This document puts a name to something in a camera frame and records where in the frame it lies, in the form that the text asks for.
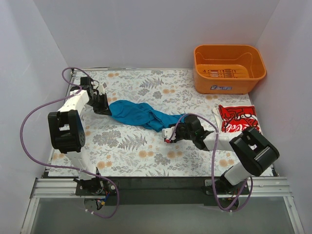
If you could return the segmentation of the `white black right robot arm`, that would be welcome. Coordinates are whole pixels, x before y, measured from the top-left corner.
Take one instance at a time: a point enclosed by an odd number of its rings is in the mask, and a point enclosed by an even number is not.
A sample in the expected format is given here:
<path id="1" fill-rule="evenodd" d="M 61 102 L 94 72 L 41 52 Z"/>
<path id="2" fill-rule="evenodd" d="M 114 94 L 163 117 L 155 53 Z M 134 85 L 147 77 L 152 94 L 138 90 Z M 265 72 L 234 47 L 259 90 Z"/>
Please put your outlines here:
<path id="1" fill-rule="evenodd" d="M 169 143 L 190 140 L 203 151 L 221 150 L 236 154 L 239 162 L 207 186 L 207 191 L 231 194 L 250 176 L 262 175 L 280 157 L 276 147 L 255 127 L 218 133 L 205 130 L 197 115 L 184 115 L 177 123 L 169 125 L 169 129 L 171 132 L 163 136 Z"/>

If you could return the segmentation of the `aluminium frame rail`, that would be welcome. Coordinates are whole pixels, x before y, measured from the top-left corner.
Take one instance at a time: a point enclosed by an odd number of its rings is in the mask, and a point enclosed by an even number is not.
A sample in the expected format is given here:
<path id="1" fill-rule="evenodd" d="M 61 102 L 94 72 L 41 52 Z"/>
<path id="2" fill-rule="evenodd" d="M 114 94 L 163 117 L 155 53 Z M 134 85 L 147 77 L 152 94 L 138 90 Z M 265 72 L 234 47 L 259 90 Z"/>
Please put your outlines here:
<path id="1" fill-rule="evenodd" d="M 209 185 L 203 177 L 117 177 L 119 191 L 126 189 L 200 189 Z M 36 179 L 32 197 L 74 197 L 78 185 L 72 178 Z M 254 177 L 254 197 L 288 197 L 293 193 L 285 177 Z"/>

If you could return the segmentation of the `teal blue t shirt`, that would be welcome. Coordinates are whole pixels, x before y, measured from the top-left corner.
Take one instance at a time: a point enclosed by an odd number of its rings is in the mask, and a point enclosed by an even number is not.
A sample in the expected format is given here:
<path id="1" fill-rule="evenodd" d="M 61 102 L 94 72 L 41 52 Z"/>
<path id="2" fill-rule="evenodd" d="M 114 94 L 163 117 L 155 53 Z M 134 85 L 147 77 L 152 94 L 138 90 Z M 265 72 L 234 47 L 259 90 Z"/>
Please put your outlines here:
<path id="1" fill-rule="evenodd" d="M 184 123 L 186 114 L 169 115 L 155 110 L 147 103 L 133 103 L 118 100 L 109 105 L 112 118 L 125 125 L 141 126 L 145 129 L 160 132 L 164 128 Z"/>

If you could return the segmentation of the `orange plastic basket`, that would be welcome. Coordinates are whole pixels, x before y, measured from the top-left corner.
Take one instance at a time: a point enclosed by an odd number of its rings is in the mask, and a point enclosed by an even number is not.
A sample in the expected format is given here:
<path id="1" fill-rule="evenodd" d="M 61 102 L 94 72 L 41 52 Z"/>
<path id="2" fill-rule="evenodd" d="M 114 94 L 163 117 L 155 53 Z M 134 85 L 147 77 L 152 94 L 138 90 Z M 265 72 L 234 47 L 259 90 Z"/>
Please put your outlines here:
<path id="1" fill-rule="evenodd" d="M 266 73 L 253 46 L 203 44 L 194 49 L 194 85 L 201 94 L 247 94 Z"/>

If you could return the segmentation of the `folded red printed t shirt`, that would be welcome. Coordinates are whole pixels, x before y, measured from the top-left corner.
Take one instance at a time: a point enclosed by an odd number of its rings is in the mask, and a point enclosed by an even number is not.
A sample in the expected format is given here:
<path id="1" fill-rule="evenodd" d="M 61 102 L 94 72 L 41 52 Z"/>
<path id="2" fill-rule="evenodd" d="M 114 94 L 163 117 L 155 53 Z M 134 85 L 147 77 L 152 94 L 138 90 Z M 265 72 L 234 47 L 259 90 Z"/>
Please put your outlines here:
<path id="1" fill-rule="evenodd" d="M 212 112 L 220 132 L 240 132 L 248 127 L 254 127 L 260 133 L 262 132 L 254 105 L 218 105 L 213 108 Z"/>

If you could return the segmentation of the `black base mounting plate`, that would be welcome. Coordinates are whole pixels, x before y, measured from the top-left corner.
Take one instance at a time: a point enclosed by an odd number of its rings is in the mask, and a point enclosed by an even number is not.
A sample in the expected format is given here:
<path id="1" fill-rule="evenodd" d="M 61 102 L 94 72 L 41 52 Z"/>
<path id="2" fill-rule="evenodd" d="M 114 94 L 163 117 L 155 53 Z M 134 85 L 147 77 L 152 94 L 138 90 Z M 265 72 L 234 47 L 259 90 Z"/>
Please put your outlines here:
<path id="1" fill-rule="evenodd" d="M 89 182 L 74 179 L 76 195 L 108 199 L 105 205 L 203 204 L 216 206 L 210 178 L 205 177 L 110 177 L 114 182 L 93 178 Z"/>

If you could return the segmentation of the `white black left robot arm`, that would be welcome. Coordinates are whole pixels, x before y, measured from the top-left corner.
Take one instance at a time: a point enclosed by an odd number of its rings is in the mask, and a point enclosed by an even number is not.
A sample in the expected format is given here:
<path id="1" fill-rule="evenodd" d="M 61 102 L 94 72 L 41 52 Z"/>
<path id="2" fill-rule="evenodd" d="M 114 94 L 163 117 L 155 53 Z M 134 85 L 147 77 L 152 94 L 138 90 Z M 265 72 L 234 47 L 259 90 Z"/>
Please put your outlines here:
<path id="1" fill-rule="evenodd" d="M 81 151 L 85 145 L 86 135 L 80 119 L 80 114 L 89 105 L 95 114 L 111 116 L 105 83 L 94 87 L 90 77 L 80 78 L 80 87 L 72 87 L 71 98 L 56 112 L 48 114 L 48 124 L 51 143 L 54 149 L 65 154 L 75 168 L 78 168 L 76 183 L 83 190 L 98 195 L 104 190 L 103 180 L 98 177 L 99 171 L 90 158 Z"/>

